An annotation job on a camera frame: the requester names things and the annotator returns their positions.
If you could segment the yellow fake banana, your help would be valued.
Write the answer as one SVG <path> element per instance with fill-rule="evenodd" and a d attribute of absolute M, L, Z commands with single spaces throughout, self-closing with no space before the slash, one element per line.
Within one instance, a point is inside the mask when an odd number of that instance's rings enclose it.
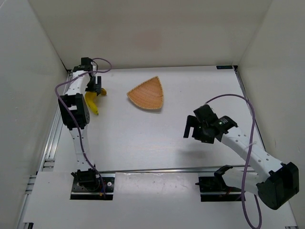
<path fill-rule="evenodd" d="M 105 96 L 107 95 L 107 91 L 102 88 L 101 90 L 101 93 L 100 94 L 97 94 L 96 92 L 86 92 L 85 93 L 85 102 L 87 104 L 87 106 L 90 108 L 90 110 L 95 114 L 95 115 L 98 115 L 99 112 L 98 112 L 98 107 L 97 105 L 95 104 L 95 99 L 99 96 Z"/>

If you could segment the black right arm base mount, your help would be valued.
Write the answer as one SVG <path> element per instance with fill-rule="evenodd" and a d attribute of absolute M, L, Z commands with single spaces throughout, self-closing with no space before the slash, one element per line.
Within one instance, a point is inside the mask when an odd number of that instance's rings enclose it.
<path fill-rule="evenodd" d="M 201 202 L 241 202 L 241 190 L 236 187 L 221 186 L 214 177 L 198 177 Z"/>

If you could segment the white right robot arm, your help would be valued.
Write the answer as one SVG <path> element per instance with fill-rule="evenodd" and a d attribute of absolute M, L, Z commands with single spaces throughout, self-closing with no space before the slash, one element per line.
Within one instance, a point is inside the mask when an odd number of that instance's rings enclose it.
<path fill-rule="evenodd" d="M 218 140 L 248 161 L 256 172 L 243 179 L 241 171 L 232 166 L 222 166 L 214 173 L 222 187 L 244 187 L 272 210 L 279 209 L 299 192 L 299 169 L 294 163 L 285 164 L 261 147 L 250 144 L 249 136 L 233 119 L 228 116 L 219 118 L 207 104 L 194 110 L 194 115 L 187 116 L 183 136 L 208 144 Z"/>

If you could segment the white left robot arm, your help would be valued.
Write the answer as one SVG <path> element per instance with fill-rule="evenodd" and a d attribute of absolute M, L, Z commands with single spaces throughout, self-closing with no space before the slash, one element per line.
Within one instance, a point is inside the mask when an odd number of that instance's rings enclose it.
<path fill-rule="evenodd" d="M 102 78 L 96 75 L 96 70 L 93 59 L 82 57 L 81 64 L 73 68 L 73 82 L 58 99 L 63 124 L 68 128 L 74 144 L 77 160 L 77 171 L 72 174 L 74 177 L 94 171 L 87 127 L 90 122 L 89 110 L 98 114 L 93 100 L 102 94 Z"/>

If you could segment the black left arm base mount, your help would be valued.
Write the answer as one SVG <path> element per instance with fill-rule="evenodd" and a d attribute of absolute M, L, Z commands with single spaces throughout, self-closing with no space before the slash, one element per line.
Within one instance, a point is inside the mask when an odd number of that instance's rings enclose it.
<path fill-rule="evenodd" d="M 71 200 L 113 200 L 115 187 L 114 173 L 101 173 L 100 177 L 92 169 L 72 172 Z"/>

